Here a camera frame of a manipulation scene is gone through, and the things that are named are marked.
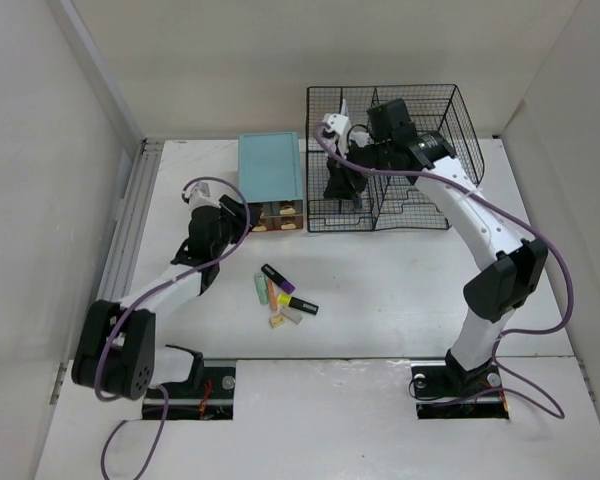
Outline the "white paper booklet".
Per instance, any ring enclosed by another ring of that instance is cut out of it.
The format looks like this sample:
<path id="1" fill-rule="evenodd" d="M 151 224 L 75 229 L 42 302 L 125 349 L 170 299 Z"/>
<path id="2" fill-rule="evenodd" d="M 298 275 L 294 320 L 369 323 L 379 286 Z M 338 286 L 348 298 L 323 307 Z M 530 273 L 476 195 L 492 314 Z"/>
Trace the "white paper booklet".
<path id="1" fill-rule="evenodd" d="M 357 147 L 364 147 L 371 143 L 371 136 L 367 131 L 366 126 L 355 126 L 354 122 L 351 120 L 346 99 L 342 99 L 340 101 L 339 114 L 346 118 L 339 139 L 339 148 L 341 153 L 345 153 L 351 143 Z"/>

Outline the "teal mini drawer cabinet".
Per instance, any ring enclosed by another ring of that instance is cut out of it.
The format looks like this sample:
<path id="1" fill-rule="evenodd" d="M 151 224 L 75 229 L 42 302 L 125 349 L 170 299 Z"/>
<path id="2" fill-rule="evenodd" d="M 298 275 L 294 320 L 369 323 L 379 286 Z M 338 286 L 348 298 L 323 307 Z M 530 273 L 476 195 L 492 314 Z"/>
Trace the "teal mini drawer cabinet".
<path id="1" fill-rule="evenodd" d="M 238 187 L 249 204 L 254 232 L 302 230 L 304 187 L 297 134 L 242 135 Z"/>

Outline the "orange highlighter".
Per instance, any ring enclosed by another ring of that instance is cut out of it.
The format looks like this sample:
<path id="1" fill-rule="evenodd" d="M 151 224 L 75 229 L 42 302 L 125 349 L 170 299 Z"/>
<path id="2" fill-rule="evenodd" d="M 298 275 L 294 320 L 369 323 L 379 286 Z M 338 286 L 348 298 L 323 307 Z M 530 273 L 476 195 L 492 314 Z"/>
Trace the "orange highlighter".
<path id="1" fill-rule="evenodd" d="M 270 279 L 267 280 L 267 291 L 268 291 L 270 309 L 272 311 L 277 311 L 278 305 L 277 305 L 277 299 L 276 299 L 276 292 L 274 289 L 274 284 Z"/>

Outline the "aluminium rail frame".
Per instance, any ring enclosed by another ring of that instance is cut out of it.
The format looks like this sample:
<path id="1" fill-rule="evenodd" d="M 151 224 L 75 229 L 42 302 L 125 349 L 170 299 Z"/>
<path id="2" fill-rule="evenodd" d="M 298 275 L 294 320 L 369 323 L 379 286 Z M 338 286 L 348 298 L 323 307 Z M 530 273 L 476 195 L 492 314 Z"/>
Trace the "aluminium rail frame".
<path id="1" fill-rule="evenodd" d="M 163 147 L 162 140 L 145 138 L 131 154 L 121 155 L 88 304 L 98 299 L 113 301 L 131 290 Z"/>

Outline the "purple black highlighter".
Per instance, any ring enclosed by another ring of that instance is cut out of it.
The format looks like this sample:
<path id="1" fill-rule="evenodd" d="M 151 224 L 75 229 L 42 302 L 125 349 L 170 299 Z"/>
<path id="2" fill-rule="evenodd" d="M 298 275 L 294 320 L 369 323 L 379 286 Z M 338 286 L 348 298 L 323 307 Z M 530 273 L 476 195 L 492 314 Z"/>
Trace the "purple black highlighter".
<path id="1" fill-rule="evenodd" d="M 271 265 L 264 264 L 261 267 L 261 272 L 284 293 L 291 295 L 295 291 L 295 286 Z"/>

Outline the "yellow black highlighter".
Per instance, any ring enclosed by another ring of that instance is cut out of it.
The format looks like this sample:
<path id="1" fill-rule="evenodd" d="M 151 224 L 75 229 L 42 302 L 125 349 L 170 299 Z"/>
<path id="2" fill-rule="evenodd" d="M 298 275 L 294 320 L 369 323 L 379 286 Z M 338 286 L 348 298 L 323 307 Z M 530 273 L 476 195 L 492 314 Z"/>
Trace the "yellow black highlighter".
<path id="1" fill-rule="evenodd" d="M 277 302 L 280 306 L 295 309 L 310 315 L 316 315 L 319 311 L 317 305 L 286 293 L 280 293 L 277 296 Z"/>

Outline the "green highlighter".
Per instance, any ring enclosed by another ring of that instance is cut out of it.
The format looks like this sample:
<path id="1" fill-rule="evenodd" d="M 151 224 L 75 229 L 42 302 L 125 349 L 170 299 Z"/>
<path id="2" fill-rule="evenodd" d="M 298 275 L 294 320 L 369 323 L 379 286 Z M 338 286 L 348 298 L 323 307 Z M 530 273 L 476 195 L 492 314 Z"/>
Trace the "green highlighter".
<path id="1" fill-rule="evenodd" d="M 262 272 L 254 275 L 254 283 L 260 304 L 267 305 L 269 303 L 268 288 L 265 276 Z"/>

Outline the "small wooden eraser block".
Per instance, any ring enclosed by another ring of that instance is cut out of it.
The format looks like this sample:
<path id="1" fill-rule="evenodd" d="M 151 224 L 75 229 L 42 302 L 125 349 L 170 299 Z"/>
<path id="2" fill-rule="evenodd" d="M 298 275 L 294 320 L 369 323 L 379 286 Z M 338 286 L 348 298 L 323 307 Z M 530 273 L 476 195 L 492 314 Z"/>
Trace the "small wooden eraser block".
<path id="1" fill-rule="evenodd" d="M 269 325 L 272 329 L 278 328 L 285 324 L 285 317 L 282 314 L 275 314 L 269 318 Z"/>

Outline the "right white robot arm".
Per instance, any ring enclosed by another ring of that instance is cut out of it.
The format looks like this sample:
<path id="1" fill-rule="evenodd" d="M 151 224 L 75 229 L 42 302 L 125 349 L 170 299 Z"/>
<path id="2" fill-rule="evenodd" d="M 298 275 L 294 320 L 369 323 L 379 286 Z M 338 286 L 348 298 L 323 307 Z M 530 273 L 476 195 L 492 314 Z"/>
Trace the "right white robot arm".
<path id="1" fill-rule="evenodd" d="M 487 207 L 455 149 L 437 131 L 417 132 L 403 100 L 376 105 L 368 116 L 372 131 L 366 141 L 352 139 L 353 125 L 342 114 L 325 115 L 314 137 L 357 183 L 380 171 L 405 173 L 469 249 L 479 272 L 463 288 L 467 315 L 443 369 L 445 386 L 467 393 L 489 368 L 509 319 L 536 290 L 548 247 L 526 239 Z"/>

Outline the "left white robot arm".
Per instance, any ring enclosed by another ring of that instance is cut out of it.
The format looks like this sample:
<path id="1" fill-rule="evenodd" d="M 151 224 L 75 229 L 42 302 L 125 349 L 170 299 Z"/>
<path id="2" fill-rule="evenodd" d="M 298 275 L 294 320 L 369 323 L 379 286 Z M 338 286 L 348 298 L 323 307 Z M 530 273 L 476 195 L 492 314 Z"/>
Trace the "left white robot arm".
<path id="1" fill-rule="evenodd" d="M 89 307 L 71 368 L 73 383 L 129 400 L 168 385 L 181 396 L 197 394 L 204 382 L 203 355 L 174 344 L 158 345 L 158 329 L 211 287 L 221 261 L 259 217 L 255 207 L 227 195 L 216 202 L 194 201 L 188 236 L 168 268 L 119 300 L 100 299 Z"/>

